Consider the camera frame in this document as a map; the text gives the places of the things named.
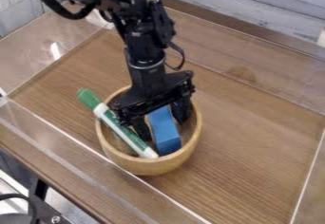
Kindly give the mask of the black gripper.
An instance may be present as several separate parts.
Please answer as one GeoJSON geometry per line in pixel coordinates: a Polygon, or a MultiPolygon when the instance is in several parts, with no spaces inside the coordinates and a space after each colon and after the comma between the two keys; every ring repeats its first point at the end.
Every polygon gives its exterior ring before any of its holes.
{"type": "Polygon", "coordinates": [[[145,116],[166,105],[172,105],[172,113],[180,124],[190,115],[190,97],[194,92],[192,82],[193,71],[174,73],[165,71],[165,57],[156,63],[137,61],[125,51],[132,87],[111,102],[113,111],[122,124],[133,125],[140,137],[150,141],[152,132],[145,116]]]}

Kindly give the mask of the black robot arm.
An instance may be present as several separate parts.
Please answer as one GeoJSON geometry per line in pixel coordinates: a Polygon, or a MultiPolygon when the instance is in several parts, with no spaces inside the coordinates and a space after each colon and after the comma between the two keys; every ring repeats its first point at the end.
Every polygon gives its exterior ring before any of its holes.
{"type": "Polygon", "coordinates": [[[169,105],[177,121],[189,117],[194,92],[193,72],[166,62],[173,43],[176,23],[164,7],[164,0],[42,0],[62,17],[79,20],[98,10],[116,26],[125,43],[125,56],[132,87],[113,102],[113,111],[122,124],[136,128],[145,140],[152,139],[145,116],[169,105]]]}

